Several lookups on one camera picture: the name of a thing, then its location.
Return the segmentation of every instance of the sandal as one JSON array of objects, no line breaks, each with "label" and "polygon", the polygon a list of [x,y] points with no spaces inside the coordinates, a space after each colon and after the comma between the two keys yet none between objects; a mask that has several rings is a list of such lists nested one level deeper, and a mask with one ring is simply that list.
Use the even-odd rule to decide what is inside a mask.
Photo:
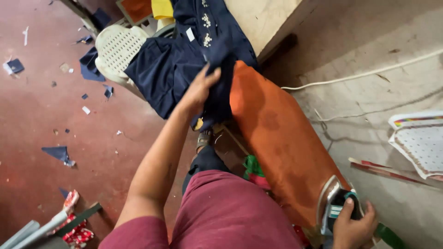
[{"label": "sandal", "polygon": [[202,133],[200,133],[200,135],[198,136],[197,147],[195,148],[195,150],[198,151],[198,148],[202,146],[209,146],[211,138],[212,138],[211,130],[203,131]]}]

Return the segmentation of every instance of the chair backrest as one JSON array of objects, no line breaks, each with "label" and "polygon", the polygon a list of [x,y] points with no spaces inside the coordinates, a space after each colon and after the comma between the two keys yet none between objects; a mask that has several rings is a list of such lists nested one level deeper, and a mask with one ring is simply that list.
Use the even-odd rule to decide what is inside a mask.
[{"label": "chair backrest", "polygon": [[95,47],[100,58],[97,68],[105,71],[104,76],[109,74],[128,79],[123,72],[129,62],[138,53],[140,47],[148,38],[148,35],[139,27],[130,29],[120,25],[111,25],[105,28],[97,37]]}]

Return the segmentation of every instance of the person's left hand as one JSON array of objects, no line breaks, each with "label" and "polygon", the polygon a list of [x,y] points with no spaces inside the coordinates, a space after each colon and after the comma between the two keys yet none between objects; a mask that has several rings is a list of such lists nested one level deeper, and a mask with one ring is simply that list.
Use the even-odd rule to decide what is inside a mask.
[{"label": "person's left hand", "polygon": [[203,105],[209,96],[209,88],[218,81],[222,73],[221,69],[217,68],[212,74],[205,76],[208,68],[209,64],[197,74],[179,102],[179,105],[188,109],[192,116],[203,111]]}]

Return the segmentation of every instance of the red concrete floor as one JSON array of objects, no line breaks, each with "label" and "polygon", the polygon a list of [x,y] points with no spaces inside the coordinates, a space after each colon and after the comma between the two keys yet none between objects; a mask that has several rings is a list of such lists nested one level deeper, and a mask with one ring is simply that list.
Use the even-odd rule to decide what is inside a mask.
[{"label": "red concrete floor", "polygon": [[[19,58],[25,67],[20,79],[0,73],[0,244],[30,220],[45,224],[57,214],[63,205],[61,187],[80,193],[76,211],[97,201],[103,206],[103,212],[88,219],[97,239],[87,247],[95,248],[117,221],[132,177],[165,121],[147,102],[114,82],[106,82],[114,87],[114,95],[106,101],[100,82],[83,79],[78,59],[92,45],[70,44],[88,33],[78,31],[81,20],[61,2],[51,6],[48,2],[4,1],[0,9],[0,59]],[[24,46],[26,26],[28,45]],[[73,74],[59,69],[64,62],[74,69]],[[52,81],[57,82],[54,88]],[[83,100],[85,93],[89,98]],[[83,106],[91,114],[86,115]],[[125,136],[117,136],[118,130]],[[166,203],[169,237],[197,136],[188,132]],[[234,166],[240,175],[244,154],[230,144],[233,141],[223,132],[216,148],[226,165]],[[57,145],[68,147],[76,167],[64,166],[41,151]]]}]

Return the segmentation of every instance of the hand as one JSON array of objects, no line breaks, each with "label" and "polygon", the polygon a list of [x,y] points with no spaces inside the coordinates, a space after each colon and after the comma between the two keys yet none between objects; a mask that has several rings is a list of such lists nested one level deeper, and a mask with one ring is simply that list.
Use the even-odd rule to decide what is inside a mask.
[{"label": "hand", "polygon": [[351,220],[354,201],[351,198],[346,199],[334,223],[333,249],[357,249],[371,239],[378,221],[372,204],[367,201],[366,205],[364,217],[359,221]]},{"label": "hand", "polygon": [[205,76],[208,68],[209,64],[197,74],[179,102],[179,105],[188,109],[192,116],[203,111],[203,105],[209,95],[209,88],[218,81],[222,73],[221,69],[217,68],[212,74]]}]

